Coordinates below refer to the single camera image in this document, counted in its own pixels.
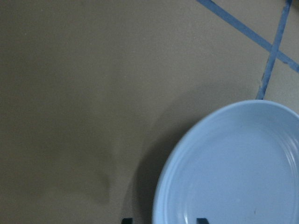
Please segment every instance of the plate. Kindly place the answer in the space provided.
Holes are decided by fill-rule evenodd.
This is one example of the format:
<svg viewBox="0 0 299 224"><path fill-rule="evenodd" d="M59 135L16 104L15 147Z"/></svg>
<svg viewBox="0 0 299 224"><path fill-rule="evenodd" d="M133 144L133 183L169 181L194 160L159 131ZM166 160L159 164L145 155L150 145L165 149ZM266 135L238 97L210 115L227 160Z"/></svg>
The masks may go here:
<svg viewBox="0 0 299 224"><path fill-rule="evenodd" d="M266 100L191 128L160 175L154 224L298 224L299 116Z"/></svg>

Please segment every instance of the blue tape line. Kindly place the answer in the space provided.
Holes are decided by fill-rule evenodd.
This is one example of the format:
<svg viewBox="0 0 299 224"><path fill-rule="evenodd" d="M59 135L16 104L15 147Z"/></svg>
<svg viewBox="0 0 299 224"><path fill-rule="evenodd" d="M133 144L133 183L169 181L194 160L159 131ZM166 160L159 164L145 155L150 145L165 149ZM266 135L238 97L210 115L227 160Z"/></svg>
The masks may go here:
<svg viewBox="0 0 299 224"><path fill-rule="evenodd" d="M294 60L289 58L287 55L282 53L281 51L278 51L277 58L282 61L283 63L286 63L289 65L291 69L293 69L296 72L299 72L299 64L297 64Z"/></svg>
<svg viewBox="0 0 299 224"><path fill-rule="evenodd" d="M235 17L233 17L231 14L226 12L224 9L222 9L220 6L216 5L211 0L197 0L200 4L205 6L207 9L215 13L217 16L222 18L225 22L245 34L248 38L256 42L258 45L260 45L262 48L264 48L267 51L271 51L272 44L267 42L264 38L262 38L260 35L258 35L256 32L251 30L249 27L241 23L239 20L237 20ZM293 69L296 72L299 72L299 64L296 63L294 60L292 60L290 57L282 53L281 51L278 51L277 58L281 60L282 62L288 64L291 69Z"/></svg>
<svg viewBox="0 0 299 224"><path fill-rule="evenodd" d="M200 4L202 4L207 9L211 10L213 13L215 13L217 16L222 18L225 22L232 25L234 28L239 30L241 33L246 35L248 38L256 42L258 45L260 45L262 48L266 49L267 51L271 51L272 45L266 41L264 38L262 38L259 34L254 32L252 29L247 27L245 24L237 20L235 17L233 17L231 14L226 12L224 9L222 9L220 6L216 5L211 0L197 0Z"/></svg>
<svg viewBox="0 0 299 224"><path fill-rule="evenodd" d="M262 84L258 90L256 99L263 99L265 96L266 89L268 87L268 83L269 83L271 73L272 73L272 70L274 67L275 59L278 54L278 49L279 49L279 46L280 46L280 43L282 40L282 36L284 34L285 25L286 25L286 21L287 21L289 12L290 12L291 4L292 4L292 0L285 1L285 7L284 7L281 17L280 17L279 25L278 25L276 36L274 39L274 43L273 43L272 49L270 51L269 59L268 59L268 62L266 64L266 68L265 68L265 71L263 74Z"/></svg>

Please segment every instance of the light blue plate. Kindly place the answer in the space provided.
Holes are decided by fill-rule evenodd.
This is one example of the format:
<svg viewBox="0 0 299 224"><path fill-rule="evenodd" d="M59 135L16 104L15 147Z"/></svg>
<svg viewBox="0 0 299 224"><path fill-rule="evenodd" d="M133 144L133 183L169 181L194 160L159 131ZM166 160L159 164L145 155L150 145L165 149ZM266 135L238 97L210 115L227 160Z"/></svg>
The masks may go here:
<svg viewBox="0 0 299 224"><path fill-rule="evenodd" d="M250 100L197 123L156 189L154 224L298 224L299 116Z"/></svg>

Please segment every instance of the tan floor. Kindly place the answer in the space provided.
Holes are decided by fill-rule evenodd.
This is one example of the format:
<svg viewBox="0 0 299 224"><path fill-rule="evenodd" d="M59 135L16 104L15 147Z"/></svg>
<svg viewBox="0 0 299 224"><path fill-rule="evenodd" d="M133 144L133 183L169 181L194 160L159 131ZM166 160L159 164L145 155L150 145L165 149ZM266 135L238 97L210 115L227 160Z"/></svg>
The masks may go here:
<svg viewBox="0 0 299 224"><path fill-rule="evenodd" d="M283 1L215 2L273 41ZM2 1L0 25L2 224L149 223L175 143L254 99L269 56L194 0ZM266 98L299 112L298 86L277 63Z"/></svg>

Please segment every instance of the blue tape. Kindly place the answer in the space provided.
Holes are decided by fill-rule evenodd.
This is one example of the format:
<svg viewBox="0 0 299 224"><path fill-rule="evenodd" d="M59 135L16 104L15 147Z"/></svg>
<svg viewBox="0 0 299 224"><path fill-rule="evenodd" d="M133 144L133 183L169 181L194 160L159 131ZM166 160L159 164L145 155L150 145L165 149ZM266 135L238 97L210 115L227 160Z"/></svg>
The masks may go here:
<svg viewBox="0 0 299 224"><path fill-rule="evenodd" d="M202 4L207 9L211 10L213 13L215 13L217 16L222 18L225 22L232 25L234 28L239 30L241 33L246 35L248 38L256 42L258 45L260 45L262 48L266 49L267 51L271 51L272 45L266 41L264 38L262 38L259 34L254 32L252 29L247 27L245 24L237 20L235 17L233 17L231 14L226 12L224 9L222 9L220 6L216 5L211 0L197 0L200 4Z"/></svg>
<svg viewBox="0 0 299 224"><path fill-rule="evenodd" d="M224 9L222 9L220 6L216 5L211 0L197 0L200 4L205 6L207 9L215 13L217 16L222 18L225 22L239 30L241 33L246 35L248 38L253 40L255 43L260 45L262 48L264 48L267 51L272 50L272 44L270 44L268 41L266 41L264 38L262 38L260 35L258 35L256 32L254 32L252 29L247 27L245 24L237 20L235 17L233 17L231 14L226 12ZM292 60L290 57L282 53L281 51L278 51L277 58L281 60L282 62L288 64L291 69L293 69L296 72L299 72L299 64L296 63L294 60Z"/></svg>
<svg viewBox="0 0 299 224"><path fill-rule="evenodd" d="M275 59L278 54L278 49L279 49L279 46L280 46L280 43L282 40L282 36L284 34L285 25L286 25L286 21L288 19L291 4L292 4L292 0L285 1L285 7L284 7L281 17L280 17L279 25L278 25L276 36L274 39L274 43L273 43L272 49L270 51L269 59L268 59L268 62L266 64L266 68L265 68L265 71L263 74L262 84L258 90L256 99L263 99L265 96L266 89L268 87L268 83L269 83L271 73L272 73L272 70L274 67Z"/></svg>
<svg viewBox="0 0 299 224"><path fill-rule="evenodd" d="M288 64L291 69L299 73L299 64L297 64L294 60L289 58L287 55L285 55L281 51L278 51L277 58L283 63Z"/></svg>

